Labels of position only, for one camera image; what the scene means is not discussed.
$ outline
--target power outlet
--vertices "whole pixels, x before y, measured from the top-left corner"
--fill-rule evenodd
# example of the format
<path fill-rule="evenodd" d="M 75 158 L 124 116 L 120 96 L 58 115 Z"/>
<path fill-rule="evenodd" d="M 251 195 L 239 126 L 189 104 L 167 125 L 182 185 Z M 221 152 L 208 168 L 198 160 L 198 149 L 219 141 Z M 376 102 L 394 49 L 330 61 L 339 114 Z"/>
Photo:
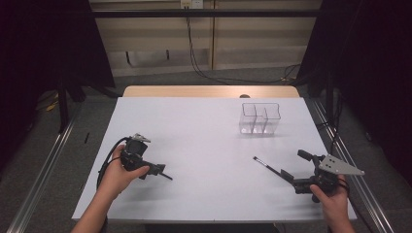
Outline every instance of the power outlet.
<path fill-rule="evenodd" d="M 181 9 L 191 9 L 191 0 L 181 0 Z"/>
<path fill-rule="evenodd" d="M 203 9 L 203 0 L 191 0 L 192 9 Z"/>

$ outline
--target clear plastic container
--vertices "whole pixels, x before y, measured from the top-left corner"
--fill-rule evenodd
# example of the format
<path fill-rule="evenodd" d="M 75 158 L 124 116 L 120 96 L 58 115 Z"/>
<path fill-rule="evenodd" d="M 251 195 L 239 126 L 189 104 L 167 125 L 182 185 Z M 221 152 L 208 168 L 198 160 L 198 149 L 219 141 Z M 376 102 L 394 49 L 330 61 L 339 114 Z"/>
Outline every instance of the clear plastic container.
<path fill-rule="evenodd" d="M 239 121 L 242 134 L 274 134 L 281 115 L 276 103 L 244 103 Z"/>

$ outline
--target gray carpet floor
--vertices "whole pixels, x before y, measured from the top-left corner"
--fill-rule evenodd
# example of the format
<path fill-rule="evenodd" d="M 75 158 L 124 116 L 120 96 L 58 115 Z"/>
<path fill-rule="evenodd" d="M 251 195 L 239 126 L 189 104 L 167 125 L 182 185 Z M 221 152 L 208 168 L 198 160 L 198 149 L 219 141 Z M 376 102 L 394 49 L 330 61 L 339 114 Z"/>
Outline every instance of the gray carpet floor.
<path fill-rule="evenodd" d="M 266 82 L 221 80 L 229 84 L 286 84 L 287 82 L 275 82 L 280 77 L 284 77 L 284 72 L 284 69 L 279 68 L 262 68 L 208 71 L 204 74 L 215 78 Z M 117 93 L 122 93 L 127 86 L 132 84 L 221 84 L 211 79 L 202 78 L 194 72 L 116 78 L 116 83 L 117 87 L 111 90 Z M 111 99 L 89 87 L 84 87 L 84 90 L 87 98 L 83 103 L 74 103 L 69 97 L 70 115 L 74 116 L 76 113 L 77 117 L 66 145 L 47 180 L 42 196 L 36 203 L 34 212 L 25 227 L 25 232 L 69 232 L 75 224 L 71 215 L 82 194 L 94 157 L 100 148 L 116 106 L 116 99 Z M 300 86 L 298 91 L 305 98 L 314 121 L 319 123 L 320 120 L 314 112 L 313 100 L 307 95 L 306 86 Z M 39 103 L 41 110 L 38 111 L 33 127 L 27 133 L 24 141 L 21 142 L 20 147 L 16 149 L 13 160 L 2 174 L 0 232 L 7 232 L 58 135 L 58 106 L 49 112 L 42 108 L 50 101 L 49 99 Z M 319 132 L 328 149 L 330 139 L 323 128 Z M 366 172 L 364 178 L 381 205 L 394 232 L 410 232 L 412 229 L 412 188 L 387 162 L 379 145 L 370 142 L 365 137 L 365 133 L 366 131 L 361 122 L 357 120 L 356 115 L 349 106 L 344 104 L 339 127 L 341 138 L 356 164 Z M 354 190 L 351 195 L 360 214 L 372 227 L 372 231 L 378 232 L 369 215 L 369 210 L 364 206 L 357 192 Z M 360 218 L 355 220 L 353 224 L 357 232 L 369 232 L 366 224 Z M 278 223 L 277 226 L 280 232 L 326 232 L 326 226 L 322 221 Z M 162 232 L 172 232 L 173 227 L 176 226 L 163 225 L 161 227 Z M 187 232 L 205 232 L 200 229 L 201 226 Z M 110 223 L 109 230 L 110 232 L 146 232 L 143 225 L 115 222 Z"/>

